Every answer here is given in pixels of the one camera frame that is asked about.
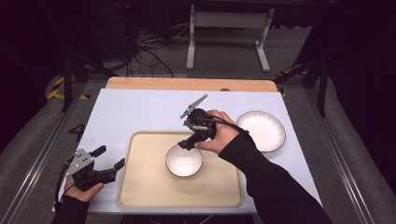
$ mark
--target yellow and black striped tape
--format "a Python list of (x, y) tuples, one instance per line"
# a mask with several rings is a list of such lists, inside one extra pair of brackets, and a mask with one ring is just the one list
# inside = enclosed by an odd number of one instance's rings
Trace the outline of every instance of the yellow and black striped tape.
[[(60, 99), (64, 100), (64, 94), (58, 93), (59, 88), (61, 87), (62, 83), (64, 83), (64, 75), (60, 75), (58, 79), (55, 82), (55, 85), (53, 85), (52, 90), (50, 91), (49, 95), (47, 96), (47, 99)], [(90, 95), (85, 95), (82, 94), (79, 99), (80, 100), (89, 100), (91, 98)]]

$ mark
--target table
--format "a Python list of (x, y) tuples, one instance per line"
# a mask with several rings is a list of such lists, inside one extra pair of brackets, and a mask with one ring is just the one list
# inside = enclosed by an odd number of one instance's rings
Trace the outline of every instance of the table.
[[(224, 88), (231, 91), (219, 91)], [(107, 152), (95, 159), (95, 169), (108, 169), (120, 158), (125, 157), (129, 140), (132, 134), (138, 131), (186, 132), (187, 128), (183, 127), (179, 114), (184, 112), (189, 103), (204, 93), (208, 94), (208, 98), (200, 104), (201, 108), (218, 108), (227, 111), (234, 120), (247, 110), (264, 110), (276, 116), (283, 124), (287, 138), (281, 149), (265, 153), (265, 156), (287, 169), (320, 202), (287, 109), (272, 81), (113, 77), (96, 100), (78, 148), (91, 151), (106, 145)], [(121, 172), (118, 172), (116, 182), (107, 184), (93, 198), (90, 212), (123, 215), (256, 212), (253, 200), (246, 193), (246, 179), (243, 174), (241, 174), (241, 183), (244, 201), (235, 208), (123, 208), (117, 203), (120, 177)]]

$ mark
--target gray floor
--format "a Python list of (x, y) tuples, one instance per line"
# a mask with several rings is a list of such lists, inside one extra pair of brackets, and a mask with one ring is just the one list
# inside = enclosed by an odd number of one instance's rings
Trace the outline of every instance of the gray floor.
[[(152, 52), (172, 69), (175, 77), (273, 79), (279, 72), (290, 70), (308, 33), (309, 28), (270, 30), (264, 46), (270, 73), (262, 71), (252, 45), (260, 35), (256, 30), (244, 30), (238, 35), (230, 35), (224, 30), (198, 32), (192, 71), (185, 69), (188, 41), (183, 37)], [(146, 63), (152, 61), (152, 56), (146, 52), (141, 52), (141, 57)], [(106, 61), (106, 65), (116, 62)], [(150, 68), (143, 66), (140, 69), (133, 61), (132, 71), (135, 76), (143, 73), (145, 76), (170, 77), (160, 64), (151, 73)], [(126, 70), (117, 73), (125, 76)], [(106, 85), (102, 77), (94, 75), (86, 85), (75, 85), (91, 99), (77, 100), (67, 116), (61, 113), (62, 100), (49, 99), (49, 103), (1, 154), (0, 217), (11, 220), (5, 223), (49, 223), (53, 218), (51, 207), (58, 174), (64, 160), (78, 145), (77, 135), (68, 132), (81, 123), (87, 124), (97, 94)], [(313, 104), (317, 88), (302, 89), (299, 85), (301, 78), (294, 77), (279, 88), (285, 89), (284, 101), (291, 121), (315, 178), (323, 207), (333, 223), (396, 223), (395, 197), (338, 104), (332, 83), (329, 82), (327, 90), (326, 118), (322, 118)], [(334, 152), (341, 153), (341, 159)], [(48, 159), (40, 163), (37, 158), (45, 157), (45, 153), (48, 153)], [(340, 168), (340, 160), (346, 162), (346, 167)], [(120, 219), (121, 216), (89, 214), (87, 223), (120, 223)]]

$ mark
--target person's left hand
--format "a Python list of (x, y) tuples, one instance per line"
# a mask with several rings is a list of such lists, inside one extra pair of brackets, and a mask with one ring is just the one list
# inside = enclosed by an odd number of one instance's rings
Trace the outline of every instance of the person's left hand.
[(99, 183), (92, 188), (87, 189), (86, 191), (79, 190), (76, 186), (72, 186), (72, 180), (70, 179), (70, 177), (67, 177), (66, 184), (64, 185), (64, 190), (66, 190), (64, 195), (76, 198), (82, 202), (87, 203), (93, 198), (93, 196), (95, 196), (95, 194), (97, 194), (103, 188), (104, 184)]

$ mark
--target white table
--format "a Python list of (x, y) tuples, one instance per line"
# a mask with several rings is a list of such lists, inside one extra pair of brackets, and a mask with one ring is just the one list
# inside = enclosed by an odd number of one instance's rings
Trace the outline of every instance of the white table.
[[(318, 191), (306, 164), (304, 154), (290, 122), (288, 111), (278, 92), (246, 91), (146, 91), (101, 90), (85, 133), (78, 145), (93, 151), (105, 145), (107, 152), (95, 159), (95, 170), (111, 168), (126, 156), (131, 136), (139, 131), (186, 132), (179, 118), (187, 106), (208, 94), (200, 108), (218, 109), (237, 120), (242, 114), (260, 110), (277, 117), (286, 131), (282, 148), (264, 155), (281, 165), (320, 202)], [(121, 171), (116, 182), (109, 183), (92, 200), (90, 212), (110, 214), (251, 214), (253, 200), (246, 193), (246, 179), (242, 177), (244, 201), (236, 208), (123, 208), (117, 202)]]

